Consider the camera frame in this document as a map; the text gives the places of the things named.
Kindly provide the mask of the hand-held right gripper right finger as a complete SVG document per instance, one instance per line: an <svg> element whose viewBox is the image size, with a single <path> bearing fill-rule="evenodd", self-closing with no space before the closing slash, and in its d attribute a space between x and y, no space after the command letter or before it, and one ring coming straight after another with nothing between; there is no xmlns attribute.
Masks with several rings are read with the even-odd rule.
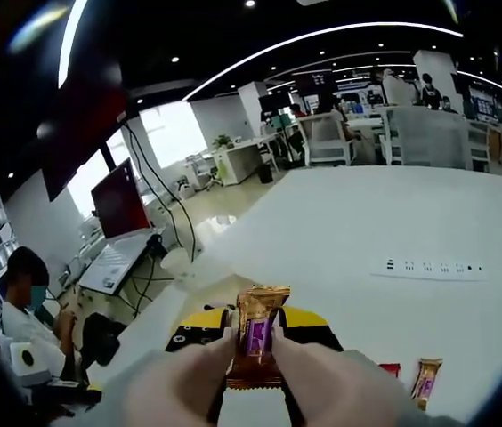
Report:
<svg viewBox="0 0 502 427"><path fill-rule="evenodd" d="M294 426L450 426L418 408L402 382L356 350L344 350L320 315L281 310L282 390Z"/></svg>

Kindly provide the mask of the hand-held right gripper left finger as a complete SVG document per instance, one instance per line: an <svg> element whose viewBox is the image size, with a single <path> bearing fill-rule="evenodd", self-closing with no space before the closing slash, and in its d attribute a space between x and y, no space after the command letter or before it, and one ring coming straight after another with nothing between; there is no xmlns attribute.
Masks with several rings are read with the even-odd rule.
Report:
<svg viewBox="0 0 502 427"><path fill-rule="evenodd" d="M172 333L165 351L174 353L189 345L206 345L223 337L230 326L229 306L205 306L202 311L190 314Z"/></svg>

